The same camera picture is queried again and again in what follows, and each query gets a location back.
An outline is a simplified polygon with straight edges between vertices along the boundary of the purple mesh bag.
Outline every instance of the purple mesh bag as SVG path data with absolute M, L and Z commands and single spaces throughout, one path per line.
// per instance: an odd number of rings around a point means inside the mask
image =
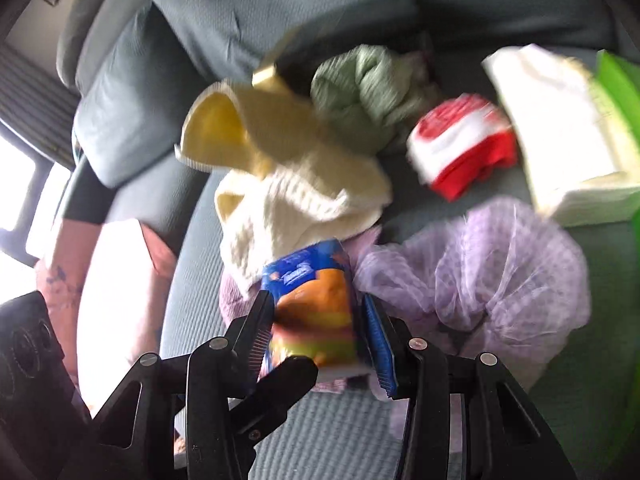
M 508 197 L 428 226 L 402 245 L 373 246 L 359 261 L 354 283 L 387 301 L 388 314 L 403 319 L 412 335 L 443 351 L 496 354 L 525 389 L 591 313 L 578 244 Z M 462 332 L 456 338 L 462 344 L 454 344 L 450 330 Z

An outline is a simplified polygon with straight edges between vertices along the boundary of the cream knit sweater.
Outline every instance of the cream knit sweater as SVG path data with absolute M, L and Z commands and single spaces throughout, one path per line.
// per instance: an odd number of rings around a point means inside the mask
M 218 83 L 194 103 L 178 160 L 232 171 L 216 190 L 220 255 L 246 294 L 262 268 L 327 238 L 371 227 L 391 202 L 373 158 L 332 144 L 309 102 Z

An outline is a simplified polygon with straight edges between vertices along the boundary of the red fabric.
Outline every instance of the red fabric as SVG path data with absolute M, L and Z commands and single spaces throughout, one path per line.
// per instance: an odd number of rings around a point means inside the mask
M 449 202 L 459 198 L 477 178 L 484 180 L 494 167 L 509 168 L 518 161 L 513 132 L 487 137 L 449 164 L 431 183 L 431 189 Z
M 51 325 L 65 353 L 63 364 L 76 387 L 78 309 L 101 228 L 97 224 L 58 219 L 47 240 L 45 255 L 35 266 L 36 288 L 47 303 Z
M 456 99 L 444 101 L 420 119 L 417 124 L 418 137 L 436 139 L 460 119 L 487 105 L 493 107 L 490 101 L 478 94 L 462 94 Z
M 132 364 L 158 352 L 176 257 L 137 220 L 102 227 L 78 315 L 78 375 L 92 415 Z

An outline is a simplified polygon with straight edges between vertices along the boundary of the green cloth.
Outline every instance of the green cloth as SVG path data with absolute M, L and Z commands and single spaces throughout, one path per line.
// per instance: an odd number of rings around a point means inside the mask
M 439 102 L 418 65 L 384 46 L 361 45 L 318 67 L 311 98 L 337 142 L 375 155 L 396 136 L 394 144 L 404 145 L 420 117 Z

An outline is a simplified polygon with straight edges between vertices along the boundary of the green container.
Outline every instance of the green container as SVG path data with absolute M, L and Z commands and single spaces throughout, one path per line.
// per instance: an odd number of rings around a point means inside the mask
M 640 66 L 601 50 L 596 79 L 626 117 L 640 144 Z

